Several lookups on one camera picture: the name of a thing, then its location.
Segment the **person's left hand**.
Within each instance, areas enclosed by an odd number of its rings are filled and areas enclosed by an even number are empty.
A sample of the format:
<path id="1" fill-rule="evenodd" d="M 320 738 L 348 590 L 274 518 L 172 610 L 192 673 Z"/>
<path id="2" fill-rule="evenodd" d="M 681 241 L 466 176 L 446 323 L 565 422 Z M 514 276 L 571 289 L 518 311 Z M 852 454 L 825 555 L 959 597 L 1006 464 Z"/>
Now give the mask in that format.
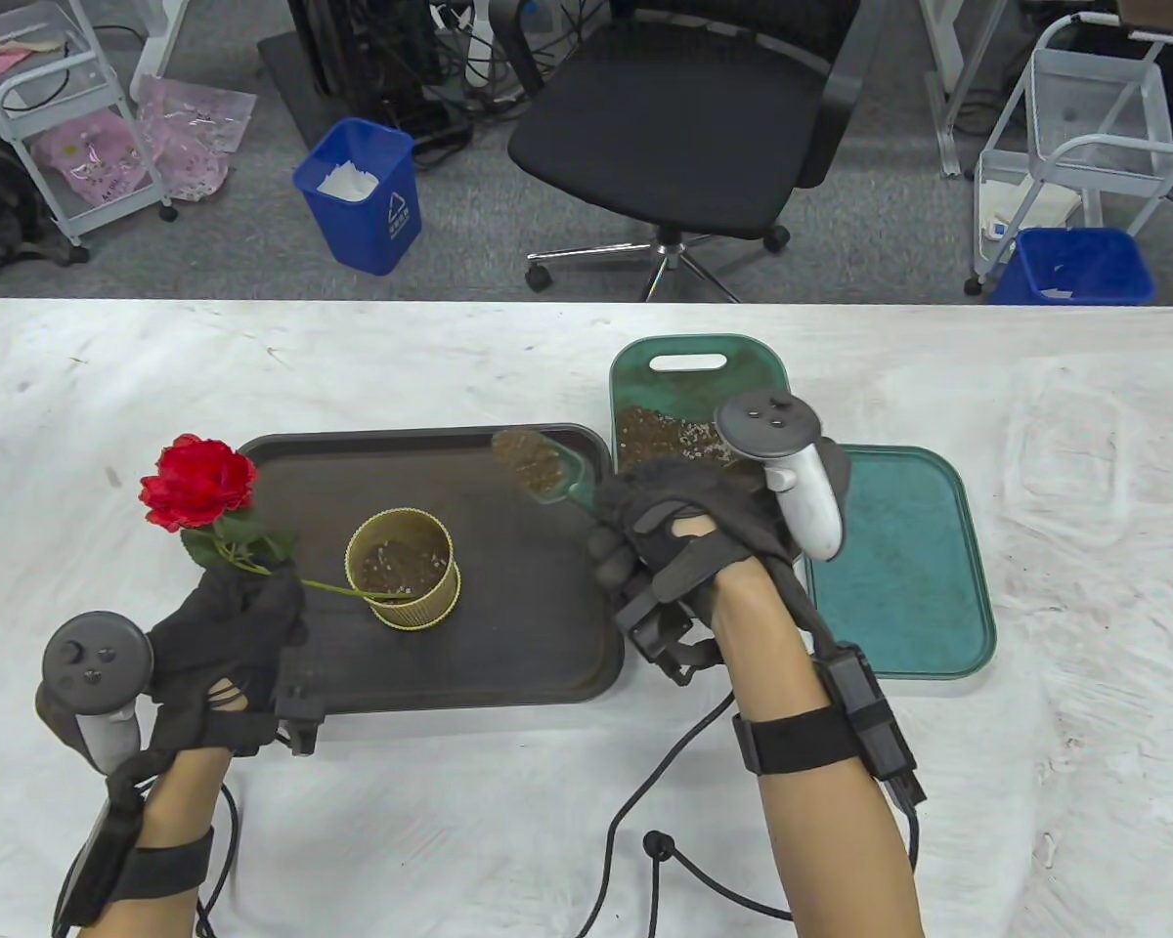
<path id="1" fill-rule="evenodd" d="M 150 631 L 157 705 L 152 753 L 221 747 L 255 755 L 274 740 L 282 652 L 308 638 L 292 564 L 270 575 L 206 569 L 179 609 Z"/>

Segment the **person's right hand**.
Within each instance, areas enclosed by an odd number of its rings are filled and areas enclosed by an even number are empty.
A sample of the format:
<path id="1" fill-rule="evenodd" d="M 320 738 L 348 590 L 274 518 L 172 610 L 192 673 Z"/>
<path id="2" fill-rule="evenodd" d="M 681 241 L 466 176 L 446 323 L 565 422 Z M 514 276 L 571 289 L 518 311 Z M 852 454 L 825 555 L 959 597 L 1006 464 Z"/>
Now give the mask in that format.
<path id="1" fill-rule="evenodd" d="M 659 606 L 712 620 L 717 576 L 758 560 L 784 600 L 805 599 L 791 536 L 760 474 L 658 457 L 615 475 L 596 491 L 589 541 L 596 582 L 630 607 L 633 624 Z"/>

